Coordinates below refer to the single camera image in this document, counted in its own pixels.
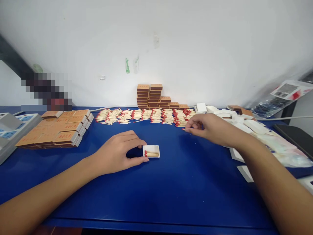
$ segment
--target plastic bag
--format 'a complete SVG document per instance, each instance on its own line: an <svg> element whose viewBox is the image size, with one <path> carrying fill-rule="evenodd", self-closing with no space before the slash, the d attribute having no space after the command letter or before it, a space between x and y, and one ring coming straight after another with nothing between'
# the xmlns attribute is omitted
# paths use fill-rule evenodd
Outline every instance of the plastic bag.
<svg viewBox="0 0 313 235"><path fill-rule="evenodd" d="M253 134L285 167L311 167L313 162L296 146L278 134Z"/></svg>

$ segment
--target smartphone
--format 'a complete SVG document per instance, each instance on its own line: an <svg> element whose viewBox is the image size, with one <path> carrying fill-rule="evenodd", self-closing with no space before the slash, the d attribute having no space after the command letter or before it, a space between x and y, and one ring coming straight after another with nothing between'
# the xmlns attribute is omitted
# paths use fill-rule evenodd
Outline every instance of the smartphone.
<svg viewBox="0 0 313 235"><path fill-rule="evenodd" d="M313 160L313 137L299 127L275 124L278 133Z"/></svg>

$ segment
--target left hand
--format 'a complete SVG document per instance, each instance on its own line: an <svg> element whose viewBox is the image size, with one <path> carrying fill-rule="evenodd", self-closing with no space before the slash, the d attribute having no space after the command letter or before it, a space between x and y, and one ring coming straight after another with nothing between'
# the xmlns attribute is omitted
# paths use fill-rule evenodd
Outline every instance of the left hand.
<svg viewBox="0 0 313 235"><path fill-rule="evenodd" d="M142 145L147 143L139 139L134 131L126 131L112 136L88 158L98 176L115 173L149 161L147 157L126 157L130 149L142 148Z"/></svg>

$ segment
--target blue table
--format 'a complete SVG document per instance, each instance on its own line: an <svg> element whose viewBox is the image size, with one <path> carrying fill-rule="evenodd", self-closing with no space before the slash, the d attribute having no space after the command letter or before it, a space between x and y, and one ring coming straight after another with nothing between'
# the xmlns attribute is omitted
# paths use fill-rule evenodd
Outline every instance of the blue table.
<svg viewBox="0 0 313 235"><path fill-rule="evenodd" d="M95 107L76 107L76 109ZM18 107L1 107L0 112ZM277 121L266 122L272 126ZM0 204L93 154L112 135L134 130L161 158L104 175L82 187L44 222L61 227L194 234L277 234L255 185L247 183L229 150L173 125L92 122L78 148L17 149L0 165ZM128 157L140 156L133 149ZM291 168L296 177L311 168Z"/></svg>

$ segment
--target pile of matches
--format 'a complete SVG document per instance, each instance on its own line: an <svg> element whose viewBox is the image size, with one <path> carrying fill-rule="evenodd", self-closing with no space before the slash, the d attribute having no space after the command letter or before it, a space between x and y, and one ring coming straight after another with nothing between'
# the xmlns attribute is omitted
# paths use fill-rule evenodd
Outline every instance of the pile of matches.
<svg viewBox="0 0 313 235"><path fill-rule="evenodd" d="M151 123L175 124L176 127L185 127L188 120L194 116L196 112L193 109L164 109L154 108L137 109L137 110L122 110L121 108L110 110L103 109L96 117L96 122L105 125L113 125L117 122L119 124L130 124L130 120L140 122L150 120Z"/></svg>
<svg viewBox="0 0 313 235"><path fill-rule="evenodd" d="M145 150L144 156L145 157L159 157L159 153L158 152L150 152L150 151Z"/></svg>
<svg viewBox="0 0 313 235"><path fill-rule="evenodd" d="M161 109L152 109L150 120L151 120L151 123L162 122L162 110Z"/></svg>
<svg viewBox="0 0 313 235"><path fill-rule="evenodd" d="M121 110L121 108L115 110L103 109L98 113L96 122L105 125L113 125L114 122L129 124L129 120L132 119L132 112L133 110Z"/></svg>
<svg viewBox="0 0 313 235"><path fill-rule="evenodd" d="M172 125L174 122L173 109L164 109L162 111L162 124Z"/></svg>

